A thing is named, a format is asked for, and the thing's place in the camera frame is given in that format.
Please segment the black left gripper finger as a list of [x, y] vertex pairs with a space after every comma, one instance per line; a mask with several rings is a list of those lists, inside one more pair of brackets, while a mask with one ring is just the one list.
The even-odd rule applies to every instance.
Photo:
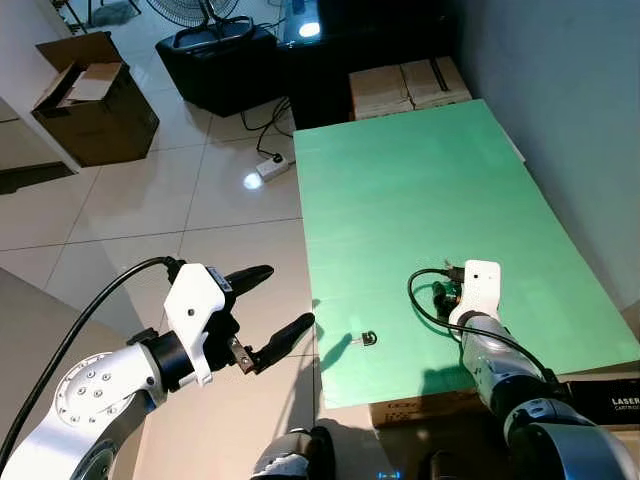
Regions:
[[251, 355], [253, 374], [261, 374], [271, 366], [278, 364], [285, 356], [291, 355], [293, 349], [301, 342], [303, 335], [310, 332], [315, 325], [315, 316], [311, 312], [297, 317], [279, 332], [274, 333], [264, 347], [257, 349]]
[[275, 269], [270, 265], [257, 265], [252, 268], [246, 268], [239, 271], [233, 271], [225, 275], [230, 285], [230, 291], [233, 296], [241, 296], [241, 294], [252, 291], [256, 285], [264, 283], [271, 275], [275, 273]]

